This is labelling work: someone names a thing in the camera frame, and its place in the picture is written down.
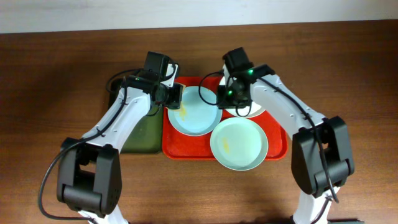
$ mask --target white plate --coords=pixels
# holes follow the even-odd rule
[[[221,121],[223,110],[211,106],[200,99],[198,86],[190,86],[182,93],[181,109],[168,110],[172,126],[182,134],[201,136],[212,131]],[[209,89],[201,87],[202,97],[210,102],[216,101],[216,95]]]
[[[225,85],[225,77],[223,77],[220,80],[220,85]],[[232,114],[233,116],[239,117],[239,115],[236,114],[236,110],[234,108],[233,109],[225,109],[225,110],[228,113]],[[245,116],[245,115],[249,112],[249,106],[247,106],[245,108],[238,109],[239,114],[241,116],[245,116],[245,118],[253,118],[255,116],[258,116],[258,115],[262,114],[264,111],[265,111],[265,109],[262,108],[260,105],[258,105],[255,102],[251,103],[251,110],[250,110],[249,115],[247,115],[247,116]]]
[[[223,166],[244,171],[263,162],[268,152],[268,139],[255,122],[230,118],[213,130],[210,147],[214,157]]]

